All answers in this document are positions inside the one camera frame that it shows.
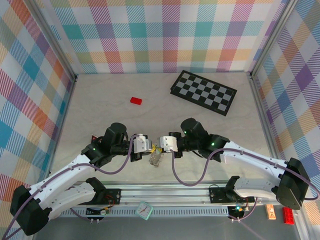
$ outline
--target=black and white chessboard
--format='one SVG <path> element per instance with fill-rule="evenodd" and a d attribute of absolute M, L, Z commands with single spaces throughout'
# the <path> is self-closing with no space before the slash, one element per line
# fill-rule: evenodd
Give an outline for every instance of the black and white chessboard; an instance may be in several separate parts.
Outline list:
<path fill-rule="evenodd" d="M 226 116 L 237 90 L 183 70 L 171 94 Z"/>

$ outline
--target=red block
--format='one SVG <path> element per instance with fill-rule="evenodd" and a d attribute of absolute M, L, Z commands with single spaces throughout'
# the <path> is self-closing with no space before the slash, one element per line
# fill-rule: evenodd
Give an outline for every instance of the red block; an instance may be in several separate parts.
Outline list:
<path fill-rule="evenodd" d="M 136 98 L 136 97 L 132 97 L 131 100 L 130 100 L 130 103 L 141 105 L 142 104 L 142 99 Z"/>
<path fill-rule="evenodd" d="M 294 214 L 292 213 L 292 209 L 289 207 L 283 207 L 283 222 L 285 224 L 293 225 L 295 224 Z"/>

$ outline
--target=checkered board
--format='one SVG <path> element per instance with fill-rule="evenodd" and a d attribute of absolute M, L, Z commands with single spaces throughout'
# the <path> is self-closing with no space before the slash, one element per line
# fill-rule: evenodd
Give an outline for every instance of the checkered board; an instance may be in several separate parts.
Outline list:
<path fill-rule="evenodd" d="M 226 116 L 237 90 L 183 70 L 170 93 Z"/>

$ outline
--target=teal clock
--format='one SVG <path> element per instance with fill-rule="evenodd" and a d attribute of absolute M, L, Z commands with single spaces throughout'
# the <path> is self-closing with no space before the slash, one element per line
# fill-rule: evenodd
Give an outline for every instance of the teal clock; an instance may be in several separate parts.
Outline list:
<path fill-rule="evenodd" d="M 148 220 L 153 209 L 153 206 L 149 205 L 144 201 L 141 201 L 138 208 L 135 210 L 135 214 L 143 218 L 144 220 Z"/>

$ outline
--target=white table surface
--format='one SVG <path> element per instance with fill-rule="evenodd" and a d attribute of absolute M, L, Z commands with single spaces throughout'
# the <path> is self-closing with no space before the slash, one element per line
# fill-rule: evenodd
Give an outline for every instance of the white table surface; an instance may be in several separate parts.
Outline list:
<path fill-rule="evenodd" d="M 199 121 L 208 133 L 229 138 L 240 146 L 268 156 L 269 150 L 259 120 L 246 73 L 198 73 L 200 76 L 237 90 L 227 116 L 203 108 L 170 94 L 170 87 L 179 73 L 95 74 L 80 75 L 57 146 L 51 172 L 71 162 L 91 141 L 91 136 L 103 136 L 114 122 L 127 127 L 128 135 L 142 133 L 153 141 L 168 132 L 182 132 L 180 124 L 188 118 Z M 131 97 L 141 98 L 142 105 L 130 103 Z M 171 154 L 165 154 L 159 167 L 149 163 L 150 156 L 129 162 L 116 175 L 95 173 L 101 181 L 116 182 L 176 182 L 171 169 Z M 124 156 L 117 156 L 102 167 L 118 169 Z M 176 171 L 185 181 L 201 176 L 205 159 L 192 152 L 183 153 L 175 161 Z M 204 180 L 228 180 L 240 175 L 259 178 L 241 165 L 211 161 Z"/>

